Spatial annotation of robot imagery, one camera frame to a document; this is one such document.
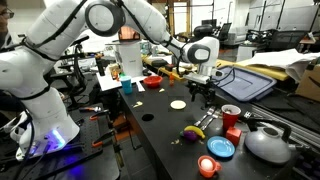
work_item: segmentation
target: white plate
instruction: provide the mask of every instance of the white plate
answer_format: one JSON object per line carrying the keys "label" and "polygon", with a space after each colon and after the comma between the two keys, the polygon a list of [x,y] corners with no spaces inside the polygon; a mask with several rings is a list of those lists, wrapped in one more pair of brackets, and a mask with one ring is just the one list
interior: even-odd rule
{"label": "white plate", "polygon": [[170,106],[173,108],[173,109],[183,109],[186,107],[186,103],[184,101],[180,101],[180,100],[177,100],[177,101],[173,101]]}

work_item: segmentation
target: orange cup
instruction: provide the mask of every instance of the orange cup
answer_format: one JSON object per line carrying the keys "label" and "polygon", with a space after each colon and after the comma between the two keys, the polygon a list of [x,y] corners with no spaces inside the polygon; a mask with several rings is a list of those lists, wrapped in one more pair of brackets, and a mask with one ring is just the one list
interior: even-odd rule
{"label": "orange cup", "polygon": [[[201,162],[202,160],[204,159],[208,159],[212,162],[212,165],[213,165],[213,168],[212,170],[206,170],[206,169],[203,169],[201,167]],[[222,169],[220,163],[218,163],[217,161],[215,161],[212,157],[210,156],[201,156],[199,159],[198,159],[198,166],[199,166],[199,170],[200,170],[200,174],[205,177],[205,178],[211,178],[214,173],[216,171],[220,171]]]}

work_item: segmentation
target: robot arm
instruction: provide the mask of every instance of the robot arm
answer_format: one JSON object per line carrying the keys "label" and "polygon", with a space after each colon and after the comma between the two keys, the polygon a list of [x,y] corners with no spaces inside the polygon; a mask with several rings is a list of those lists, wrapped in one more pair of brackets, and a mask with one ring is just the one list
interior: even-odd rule
{"label": "robot arm", "polygon": [[[144,0],[82,0],[80,3],[76,0],[64,0],[50,6],[50,10],[41,16],[41,21],[38,19],[28,31],[27,44],[53,59],[59,58],[80,35],[83,30],[81,27],[89,28],[99,36],[108,37],[117,33],[123,25],[132,27],[150,42],[168,48],[178,60],[199,64],[198,75],[211,76],[218,57],[217,39],[205,37],[187,44],[177,41],[167,32],[163,15]],[[201,76],[187,78],[199,81],[203,79]]]}
{"label": "robot arm", "polygon": [[[218,56],[219,41],[205,37],[194,43],[180,43],[166,31],[164,17],[145,0],[58,0],[47,8],[26,33],[21,47],[0,54],[0,89],[20,98],[34,124],[19,134],[12,134],[19,143],[18,160],[32,146],[33,157],[59,151],[79,133],[79,127],[66,112],[56,89],[43,79],[84,29],[99,36],[112,36],[127,25],[142,33],[151,42],[162,44],[186,63],[199,64],[192,81],[206,84]],[[18,74],[15,83],[4,77]]]}

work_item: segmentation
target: red bowl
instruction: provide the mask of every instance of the red bowl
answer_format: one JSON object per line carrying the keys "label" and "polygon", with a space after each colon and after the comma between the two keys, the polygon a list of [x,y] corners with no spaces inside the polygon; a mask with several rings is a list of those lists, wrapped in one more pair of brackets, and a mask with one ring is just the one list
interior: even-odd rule
{"label": "red bowl", "polygon": [[149,88],[157,88],[160,86],[161,81],[161,76],[149,76],[143,80],[143,83],[145,83]]}

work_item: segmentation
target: metal kettle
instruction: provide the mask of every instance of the metal kettle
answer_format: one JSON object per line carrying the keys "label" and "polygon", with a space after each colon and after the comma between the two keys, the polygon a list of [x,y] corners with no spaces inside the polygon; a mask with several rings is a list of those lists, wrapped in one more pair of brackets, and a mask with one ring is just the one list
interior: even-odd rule
{"label": "metal kettle", "polygon": [[[269,123],[284,129],[282,136],[273,128],[257,127],[256,122]],[[279,121],[250,118],[247,121],[249,132],[245,145],[257,157],[276,165],[286,164],[291,158],[288,140],[291,128]]]}

